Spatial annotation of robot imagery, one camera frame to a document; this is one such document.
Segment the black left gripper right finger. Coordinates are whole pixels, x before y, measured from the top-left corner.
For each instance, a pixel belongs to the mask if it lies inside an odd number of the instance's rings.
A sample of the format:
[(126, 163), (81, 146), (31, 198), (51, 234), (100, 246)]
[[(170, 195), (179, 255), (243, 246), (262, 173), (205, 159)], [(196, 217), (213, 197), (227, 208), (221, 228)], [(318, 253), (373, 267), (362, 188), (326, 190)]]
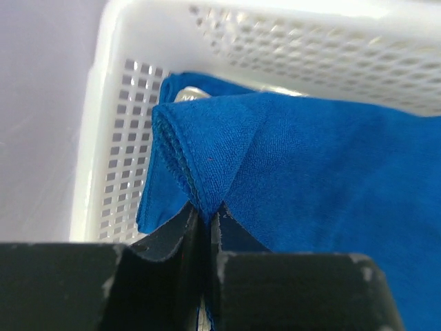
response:
[(219, 208), (212, 220), (216, 330), (401, 330), (384, 272), (364, 254), (274, 253)]

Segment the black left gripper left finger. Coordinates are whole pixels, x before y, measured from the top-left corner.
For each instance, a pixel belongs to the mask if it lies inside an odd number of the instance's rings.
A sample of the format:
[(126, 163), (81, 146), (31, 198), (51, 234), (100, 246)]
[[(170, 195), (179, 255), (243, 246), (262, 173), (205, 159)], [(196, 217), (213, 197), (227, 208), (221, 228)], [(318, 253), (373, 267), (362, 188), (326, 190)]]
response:
[(2, 330), (195, 330), (199, 219), (190, 204), (132, 245), (2, 243)]

